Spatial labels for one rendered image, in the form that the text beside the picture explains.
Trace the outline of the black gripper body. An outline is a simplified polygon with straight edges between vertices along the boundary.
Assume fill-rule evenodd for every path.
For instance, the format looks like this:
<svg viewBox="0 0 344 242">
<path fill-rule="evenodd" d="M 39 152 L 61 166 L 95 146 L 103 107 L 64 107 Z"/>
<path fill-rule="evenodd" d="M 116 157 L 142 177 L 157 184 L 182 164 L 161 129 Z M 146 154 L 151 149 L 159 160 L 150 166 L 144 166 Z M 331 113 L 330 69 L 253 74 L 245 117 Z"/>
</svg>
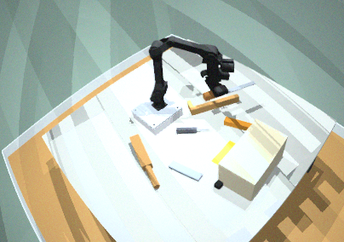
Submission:
<svg viewBox="0 0 344 242">
<path fill-rule="evenodd" d="M 217 97 L 228 94 L 228 88 L 224 84 L 220 84 L 219 75 L 221 75 L 220 70 L 215 74 L 207 72 L 207 69 L 200 72 L 200 76 L 202 78 L 206 76 L 206 81 L 214 86 L 213 91 Z"/>
</svg>

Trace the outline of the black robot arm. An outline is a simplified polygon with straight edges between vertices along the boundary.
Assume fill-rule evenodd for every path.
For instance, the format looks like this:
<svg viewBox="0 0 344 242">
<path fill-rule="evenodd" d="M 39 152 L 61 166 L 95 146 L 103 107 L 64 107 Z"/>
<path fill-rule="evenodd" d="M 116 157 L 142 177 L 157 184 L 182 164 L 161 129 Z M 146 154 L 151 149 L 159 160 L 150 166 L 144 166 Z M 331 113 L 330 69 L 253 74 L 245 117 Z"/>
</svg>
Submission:
<svg viewBox="0 0 344 242">
<path fill-rule="evenodd" d="M 163 98 L 169 86 L 168 81 L 163 80 L 162 61 L 164 51 L 169 48 L 183 49 L 203 57 L 202 63 L 207 64 L 207 72 L 215 74 L 220 70 L 219 80 L 228 81 L 231 76 L 229 72 L 234 72 L 234 60 L 222 59 L 222 54 L 214 45 L 198 44 L 177 37 L 165 37 L 154 41 L 149 49 L 155 76 L 154 87 L 149 100 L 153 101 L 151 105 L 157 111 L 168 105 Z"/>
</svg>

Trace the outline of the cream box-shaped cabinet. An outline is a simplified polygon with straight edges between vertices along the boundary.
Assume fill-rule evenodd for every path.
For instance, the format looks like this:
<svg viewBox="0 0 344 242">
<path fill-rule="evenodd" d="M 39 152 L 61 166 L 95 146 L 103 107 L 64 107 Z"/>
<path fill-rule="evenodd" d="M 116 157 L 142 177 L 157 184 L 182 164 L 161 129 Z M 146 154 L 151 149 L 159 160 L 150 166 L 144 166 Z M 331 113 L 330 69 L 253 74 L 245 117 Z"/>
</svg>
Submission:
<svg viewBox="0 0 344 242">
<path fill-rule="evenodd" d="M 216 189 L 227 187 L 251 201 L 284 154 L 288 139 L 255 119 L 235 144 L 229 141 L 211 160 L 218 165 Z"/>
</svg>

